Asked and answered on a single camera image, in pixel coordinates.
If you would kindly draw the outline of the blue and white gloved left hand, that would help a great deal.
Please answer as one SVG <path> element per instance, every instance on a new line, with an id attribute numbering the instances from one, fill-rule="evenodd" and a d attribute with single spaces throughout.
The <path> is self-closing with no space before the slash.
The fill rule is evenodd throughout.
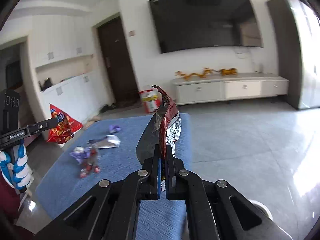
<path id="1" fill-rule="evenodd" d="M 28 156 L 24 143 L 12 148 L 12 157 L 1 151 L 1 174 L 5 182 L 19 193 L 24 193 L 31 181 L 31 173 L 27 164 Z"/>

